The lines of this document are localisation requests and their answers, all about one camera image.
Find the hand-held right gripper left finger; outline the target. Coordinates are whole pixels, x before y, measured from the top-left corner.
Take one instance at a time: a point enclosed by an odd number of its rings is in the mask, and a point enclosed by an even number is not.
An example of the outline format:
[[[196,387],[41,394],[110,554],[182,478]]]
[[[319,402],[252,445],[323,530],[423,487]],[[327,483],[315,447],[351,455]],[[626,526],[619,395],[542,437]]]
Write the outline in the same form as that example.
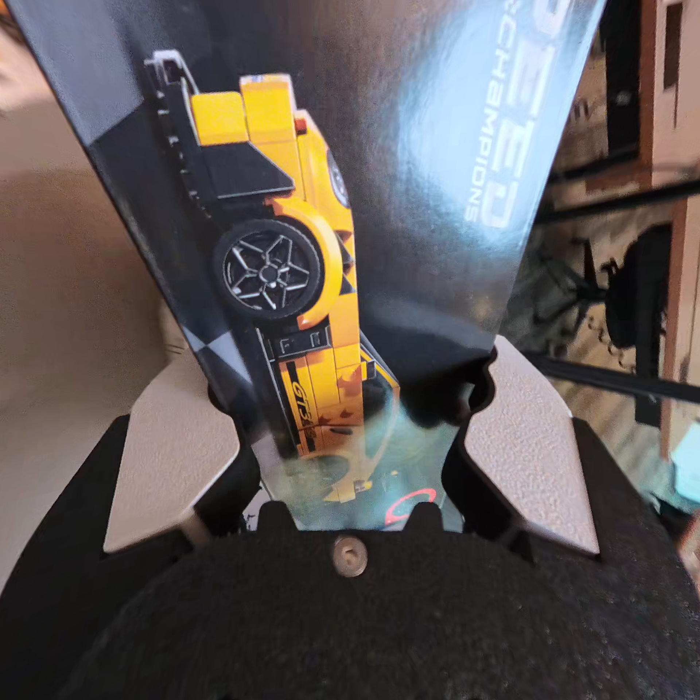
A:
[[[214,531],[195,504],[242,456],[232,418],[214,407],[195,356],[185,350],[144,389],[129,416],[103,551],[165,533],[199,547]]]

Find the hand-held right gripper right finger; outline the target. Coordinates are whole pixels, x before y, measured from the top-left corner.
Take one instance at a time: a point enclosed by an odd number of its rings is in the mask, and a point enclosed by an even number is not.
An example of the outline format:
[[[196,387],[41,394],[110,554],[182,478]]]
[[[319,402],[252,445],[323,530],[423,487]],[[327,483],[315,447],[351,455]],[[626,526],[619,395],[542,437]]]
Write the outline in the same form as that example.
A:
[[[460,427],[442,484],[461,531],[513,543],[521,533],[600,553],[573,416],[502,335],[479,368],[485,394]]]

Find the black toy car box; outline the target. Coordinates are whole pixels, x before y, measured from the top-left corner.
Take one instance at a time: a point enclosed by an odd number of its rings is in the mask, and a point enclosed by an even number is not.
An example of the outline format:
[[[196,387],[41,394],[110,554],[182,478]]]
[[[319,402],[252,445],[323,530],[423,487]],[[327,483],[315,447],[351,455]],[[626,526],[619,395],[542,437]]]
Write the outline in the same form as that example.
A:
[[[262,490],[462,519],[445,459],[604,1],[7,1]]]

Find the grey desk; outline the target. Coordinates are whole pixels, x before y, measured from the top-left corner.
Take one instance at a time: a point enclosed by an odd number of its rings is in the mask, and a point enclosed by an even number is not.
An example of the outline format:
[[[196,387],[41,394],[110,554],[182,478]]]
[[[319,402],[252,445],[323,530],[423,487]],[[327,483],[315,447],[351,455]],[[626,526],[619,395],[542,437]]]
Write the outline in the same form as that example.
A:
[[[29,50],[1,26],[1,587],[187,343]]]

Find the black office chair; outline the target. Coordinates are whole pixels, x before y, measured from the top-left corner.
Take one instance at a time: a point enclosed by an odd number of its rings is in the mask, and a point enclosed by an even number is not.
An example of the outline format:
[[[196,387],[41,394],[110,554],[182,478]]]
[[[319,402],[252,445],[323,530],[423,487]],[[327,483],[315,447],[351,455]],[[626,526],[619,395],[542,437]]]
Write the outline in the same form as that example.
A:
[[[553,323],[573,309],[577,317],[568,333],[574,337],[588,311],[595,305],[605,307],[606,332],[613,348],[627,351],[637,346],[645,333],[654,338],[663,333],[669,284],[670,248],[673,226],[667,221],[644,229],[628,246],[621,264],[613,258],[596,267],[589,239],[574,238],[583,249],[583,272],[577,273],[563,260],[541,256],[545,268],[561,290],[559,277],[572,283],[572,293],[547,316],[535,314],[536,325]]]

